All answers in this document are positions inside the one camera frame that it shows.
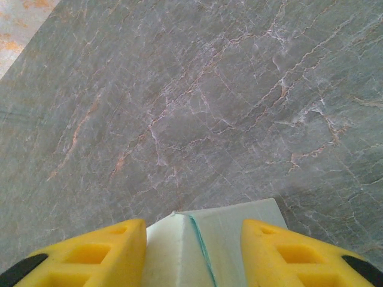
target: teal line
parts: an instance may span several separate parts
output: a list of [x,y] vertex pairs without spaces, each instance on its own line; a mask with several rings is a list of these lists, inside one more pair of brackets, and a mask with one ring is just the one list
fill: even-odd
[[196,232],[196,235],[197,235],[197,238],[198,238],[198,242],[199,242],[199,247],[202,250],[203,257],[205,259],[206,265],[208,266],[208,270],[209,270],[209,273],[210,273],[211,280],[213,281],[213,285],[214,285],[214,287],[217,287],[217,281],[215,280],[213,269],[211,267],[209,253],[208,253],[208,250],[206,248],[205,242],[203,241],[203,238],[202,238],[202,235],[201,235],[201,231],[200,231],[200,229],[198,227],[197,221],[195,220],[193,215],[189,215],[189,218],[190,218],[190,221],[191,221],[191,225],[193,226],[194,231]]

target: gray marble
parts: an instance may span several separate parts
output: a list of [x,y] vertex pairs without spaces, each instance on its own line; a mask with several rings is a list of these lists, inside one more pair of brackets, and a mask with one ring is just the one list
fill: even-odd
[[0,268],[276,198],[383,267],[383,1],[62,0],[0,82]]

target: yellow plastic part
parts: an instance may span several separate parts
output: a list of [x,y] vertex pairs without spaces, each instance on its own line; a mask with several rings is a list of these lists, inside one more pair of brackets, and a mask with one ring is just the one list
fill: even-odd
[[146,250],[146,227],[132,219],[32,253],[48,254],[16,287],[137,287]]
[[241,249],[248,287],[373,287],[341,257],[361,256],[258,220],[244,220]]

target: black rubber tip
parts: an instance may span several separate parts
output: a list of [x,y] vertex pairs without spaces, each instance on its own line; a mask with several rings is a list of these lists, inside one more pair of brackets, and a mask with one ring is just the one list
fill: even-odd
[[14,264],[0,275],[0,287],[13,287],[47,258],[47,254],[37,254]]
[[375,287],[383,287],[383,272],[370,262],[344,255],[343,260]]

